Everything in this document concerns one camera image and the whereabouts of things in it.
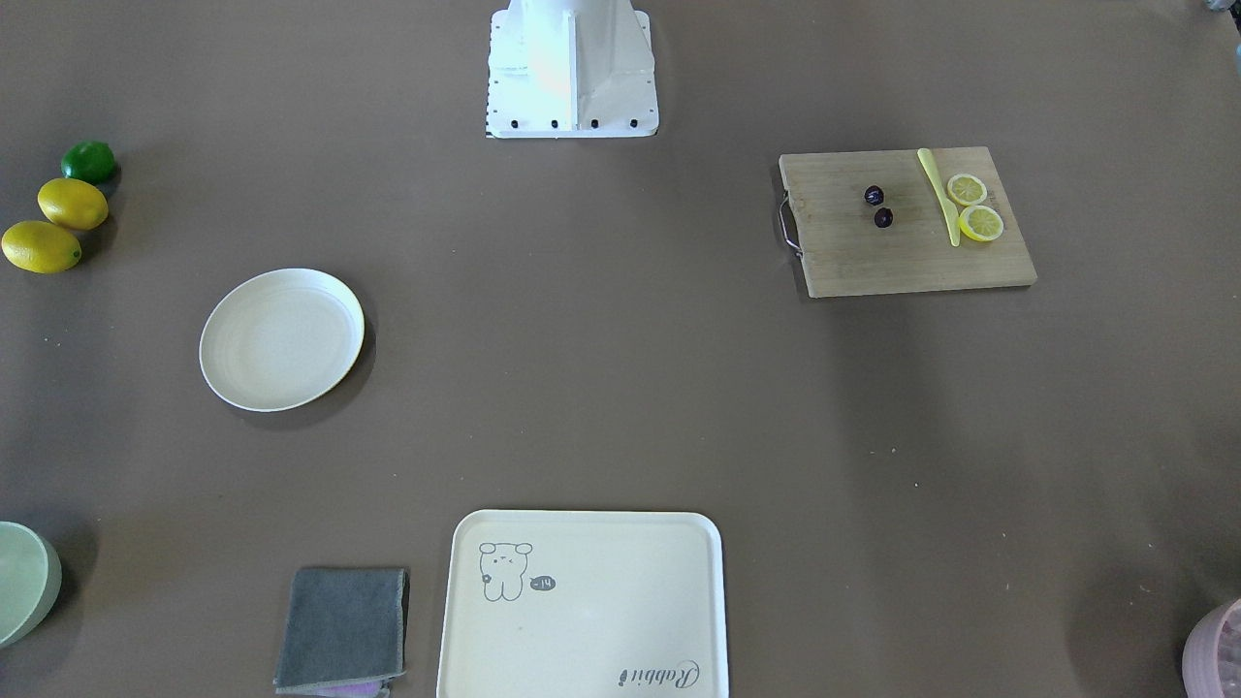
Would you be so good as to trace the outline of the cream round plate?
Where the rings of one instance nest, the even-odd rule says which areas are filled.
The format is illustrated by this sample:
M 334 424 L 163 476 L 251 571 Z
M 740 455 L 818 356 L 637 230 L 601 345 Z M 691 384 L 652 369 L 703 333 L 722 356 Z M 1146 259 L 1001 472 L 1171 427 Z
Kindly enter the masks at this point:
M 340 384 L 365 339 L 364 306 L 321 270 L 271 270 L 213 306 L 199 342 L 212 392 L 236 409 L 302 407 Z

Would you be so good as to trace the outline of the cream rabbit tray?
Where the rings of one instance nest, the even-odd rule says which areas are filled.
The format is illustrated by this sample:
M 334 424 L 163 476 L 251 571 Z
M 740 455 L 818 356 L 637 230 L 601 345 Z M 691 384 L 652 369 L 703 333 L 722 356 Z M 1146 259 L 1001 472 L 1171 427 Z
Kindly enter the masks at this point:
M 727 697 L 724 546 L 688 512 L 477 510 L 452 539 L 439 697 Z

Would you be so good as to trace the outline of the wooden cutting board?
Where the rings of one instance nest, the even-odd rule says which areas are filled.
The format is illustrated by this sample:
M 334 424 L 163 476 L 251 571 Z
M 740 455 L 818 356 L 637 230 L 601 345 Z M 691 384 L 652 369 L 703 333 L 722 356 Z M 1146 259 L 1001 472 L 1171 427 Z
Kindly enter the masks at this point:
M 989 147 L 934 147 L 939 176 L 970 173 L 988 186 L 985 205 L 1005 231 L 992 242 L 949 242 L 939 202 L 913 149 L 802 153 L 779 158 L 781 229 L 812 298 L 900 296 L 952 289 L 1028 287 L 1037 273 Z M 867 186 L 885 202 L 865 202 Z M 894 224 L 877 229 L 877 207 Z

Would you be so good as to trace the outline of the yellow plastic knife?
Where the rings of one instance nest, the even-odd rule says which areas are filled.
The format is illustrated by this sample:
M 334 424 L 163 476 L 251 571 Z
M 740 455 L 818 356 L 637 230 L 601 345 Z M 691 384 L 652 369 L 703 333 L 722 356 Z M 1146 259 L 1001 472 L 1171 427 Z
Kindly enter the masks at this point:
M 947 230 L 949 242 L 953 247 L 959 247 L 959 210 L 953 200 L 947 195 L 947 189 L 944 189 L 944 178 L 939 176 L 939 165 L 937 165 L 934 153 L 932 153 L 928 147 L 918 147 L 916 155 L 925 176 L 930 181 L 932 190 L 934 190 L 937 202 L 939 202 L 939 211 L 942 211 L 944 230 Z

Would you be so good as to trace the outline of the lemon slice lower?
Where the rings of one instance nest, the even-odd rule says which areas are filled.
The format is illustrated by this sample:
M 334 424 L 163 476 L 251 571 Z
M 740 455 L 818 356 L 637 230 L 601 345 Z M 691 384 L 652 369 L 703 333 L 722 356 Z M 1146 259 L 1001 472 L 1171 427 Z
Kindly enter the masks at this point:
M 1001 214 L 987 205 L 970 205 L 963 207 L 958 217 L 958 227 L 965 238 L 979 242 L 992 242 L 1001 237 L 1005 231 Z

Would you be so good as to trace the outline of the lemon slice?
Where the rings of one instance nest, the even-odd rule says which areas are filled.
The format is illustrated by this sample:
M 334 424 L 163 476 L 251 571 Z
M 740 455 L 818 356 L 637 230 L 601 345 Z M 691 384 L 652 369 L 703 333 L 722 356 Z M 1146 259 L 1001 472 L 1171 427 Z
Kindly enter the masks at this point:
M 985 205 L 988 186 L 980 178 L 970 173 L 958 173 L 944 183 L 944 194 L 961 207 Z
M 958 227 L 965 238 L 979 242 L 992 242 L 1001 237 L 1005 231 L 1001 214 L 987 205 L 970 205 L 963 207 L 958 217 Z

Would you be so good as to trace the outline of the lemon slice upper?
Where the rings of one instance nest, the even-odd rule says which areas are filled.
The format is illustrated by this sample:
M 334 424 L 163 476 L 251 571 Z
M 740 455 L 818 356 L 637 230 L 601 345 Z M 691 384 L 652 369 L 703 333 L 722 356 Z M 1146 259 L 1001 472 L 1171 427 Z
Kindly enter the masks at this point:
M 944 194 L 961 207 L 985 205 L 988 186 L 980 178 L 970 173 L 958 173 L 944 183 Z

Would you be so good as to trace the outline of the grey folded cloth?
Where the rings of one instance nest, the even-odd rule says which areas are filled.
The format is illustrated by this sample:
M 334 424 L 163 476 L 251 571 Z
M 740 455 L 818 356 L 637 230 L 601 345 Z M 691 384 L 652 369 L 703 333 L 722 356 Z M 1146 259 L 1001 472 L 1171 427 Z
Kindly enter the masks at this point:
M 290 582 L 278 696 L 388 697 L 405 673 L 406 570 L 302 568 Z

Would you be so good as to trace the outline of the green lime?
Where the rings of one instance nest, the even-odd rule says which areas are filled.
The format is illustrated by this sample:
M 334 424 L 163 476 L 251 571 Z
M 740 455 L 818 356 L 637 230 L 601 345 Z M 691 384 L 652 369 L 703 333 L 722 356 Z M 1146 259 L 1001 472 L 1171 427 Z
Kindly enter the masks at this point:
M 88 184 L 110 180 L 118 163 L 105 142 L 79 142 L 63 154 L 60 169 L 65 178 L 76 178 Z

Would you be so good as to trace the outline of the yellow lemon near lime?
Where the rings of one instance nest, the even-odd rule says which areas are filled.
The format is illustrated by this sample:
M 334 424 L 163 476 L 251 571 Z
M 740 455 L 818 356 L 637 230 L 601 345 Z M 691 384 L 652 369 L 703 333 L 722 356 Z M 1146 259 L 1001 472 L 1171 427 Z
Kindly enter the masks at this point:
M 53 178 L 37 191 L 37 204 L 48 222 L 74 231 L 91 231 L 110 216 L 110 204 L 96 185 L 79 178 Z

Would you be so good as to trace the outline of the yellow lemon outer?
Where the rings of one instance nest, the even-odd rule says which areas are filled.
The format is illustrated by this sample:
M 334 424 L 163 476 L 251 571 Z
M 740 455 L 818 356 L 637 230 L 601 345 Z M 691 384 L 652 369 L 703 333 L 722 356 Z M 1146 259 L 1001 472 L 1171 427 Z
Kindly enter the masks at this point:
M 66 227 L 43 221 L 14 224 L 2 233 L 2 252 L 19 270 L 51 274 L 79 265 L 79 238 Z

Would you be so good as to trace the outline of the mint green bowl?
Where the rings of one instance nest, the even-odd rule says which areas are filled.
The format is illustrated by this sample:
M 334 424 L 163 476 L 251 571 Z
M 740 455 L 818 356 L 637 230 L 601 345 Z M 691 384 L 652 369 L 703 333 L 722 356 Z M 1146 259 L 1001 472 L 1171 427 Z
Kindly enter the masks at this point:
M 17 645 L 48 615 L 62 582 L 58 553 L 21 523 L 1 523 L 1 647 Z

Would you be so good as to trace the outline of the pink bowl with ice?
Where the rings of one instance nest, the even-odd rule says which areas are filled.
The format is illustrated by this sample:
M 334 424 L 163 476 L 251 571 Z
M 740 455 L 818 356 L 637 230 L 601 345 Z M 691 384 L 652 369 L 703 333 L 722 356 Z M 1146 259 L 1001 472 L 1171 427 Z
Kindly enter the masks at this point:
M 1210 611 L 1189 635 L 1181 657 L 1188 697 L 1240 697 L 1240 600 Z

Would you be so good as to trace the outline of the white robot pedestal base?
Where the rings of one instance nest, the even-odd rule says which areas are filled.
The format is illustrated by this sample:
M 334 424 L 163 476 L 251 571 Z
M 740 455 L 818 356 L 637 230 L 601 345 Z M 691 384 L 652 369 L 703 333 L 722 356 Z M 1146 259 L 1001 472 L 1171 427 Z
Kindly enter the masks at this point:
M 652 17 L 629 1 L 511 1 L 491 14 L 491 139 L 654 137 Z

